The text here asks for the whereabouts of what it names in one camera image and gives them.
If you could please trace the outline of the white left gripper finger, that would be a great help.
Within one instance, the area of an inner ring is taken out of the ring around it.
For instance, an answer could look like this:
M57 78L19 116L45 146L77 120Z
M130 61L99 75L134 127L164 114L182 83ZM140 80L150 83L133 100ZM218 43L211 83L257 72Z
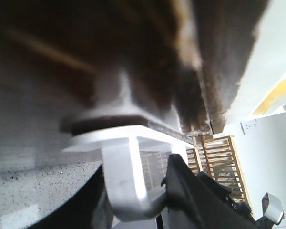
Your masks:
M93 82L94 104L60 121L60 131L82 134L123 125L143 125L161 132L181 133L175 105L169 97L159 98L144 80L126 69L101 74Z
M72 137L64 153L100 150L109 203L123 222L157 217L166 206L164 187L148 191L143 176L141 152L179 154L188 163L193 143L142 125L106 128Z

